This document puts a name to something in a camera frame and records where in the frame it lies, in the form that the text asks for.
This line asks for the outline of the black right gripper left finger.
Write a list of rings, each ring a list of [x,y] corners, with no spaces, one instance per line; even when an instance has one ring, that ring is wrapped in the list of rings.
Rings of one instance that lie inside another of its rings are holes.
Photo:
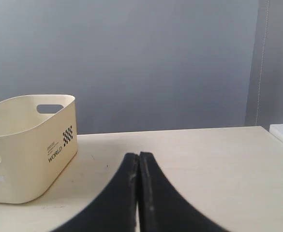
[[[125,154],[100,194],[55,232],[134,232],[136,228],[139,156]]]

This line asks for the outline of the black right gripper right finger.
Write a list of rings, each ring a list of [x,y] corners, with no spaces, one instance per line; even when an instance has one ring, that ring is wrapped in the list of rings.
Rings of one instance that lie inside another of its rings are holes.
[[[139,223],[142,232],[219,232],[221,227],[188,203],[154,155],[139,155]]]

